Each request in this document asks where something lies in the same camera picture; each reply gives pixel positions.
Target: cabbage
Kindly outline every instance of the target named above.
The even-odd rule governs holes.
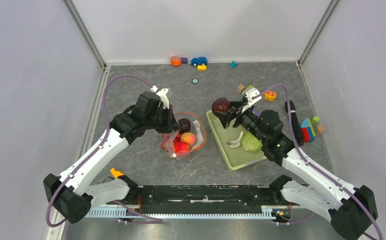
[[[255,138],[250,132],[246,132],[241,139],[241,144],[244,149],[249,152],[257,152],[262,148],[262,143]]]

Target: green tray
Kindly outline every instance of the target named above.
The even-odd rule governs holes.
[[[206,116],[219,150],[230,172],[266,159],[262,151],[249,152],[244,150],[242,145],[236,148],[227,146],[228,142],[238,138],[241,131],[244,131],[244,133],[247,132],[242,126],[232,127],[235,120],[231,122],[229,128],[224,129],[219,119],[213,115],[211,110],[206,113]]]

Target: blue toy car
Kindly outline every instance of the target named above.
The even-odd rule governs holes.
[[[191,65],[197,67],[197,65],[207,65],[207,59],[204,56],[195,57],[191,60]]]

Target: black handle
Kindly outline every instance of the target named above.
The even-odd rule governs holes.
[[[285,109],[286,109],[286,112],[288,112],[287,102],[285,102]],[[291,121],[292,121],[292,126],[293,126],[294,137],[296,138],[299,146],[303,146],[302,128],[300,127],[299,120],[297,119],[296,107],[294,106],[294,103],[291,100],[290,100],[290,109],[292,111],[291,112]]]

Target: yellow toy block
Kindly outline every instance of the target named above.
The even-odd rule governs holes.
[[[272,91],[272,90],[269,90],[267,91],[264,95],[263,95],[263,98],[270,101],[270,102],[273,102],[275,101],[275,99],[277,98],[277,93]]]
[[[206,71],[206,65],[197,65],[197,70]]]

